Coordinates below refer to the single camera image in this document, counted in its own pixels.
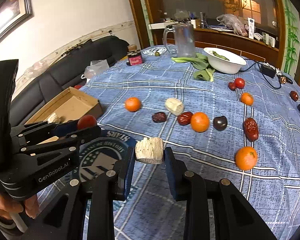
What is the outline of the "person's left hand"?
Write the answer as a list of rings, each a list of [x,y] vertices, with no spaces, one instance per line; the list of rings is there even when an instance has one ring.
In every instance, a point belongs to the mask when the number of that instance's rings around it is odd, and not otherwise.
[[[35,219],[39,213],[39,203],[37,195],[26,199],[23,204],[13,200],[6,194],[0,194],[0,217],[11,220],[10,213],[21,213],[25,210],[26,214]]]

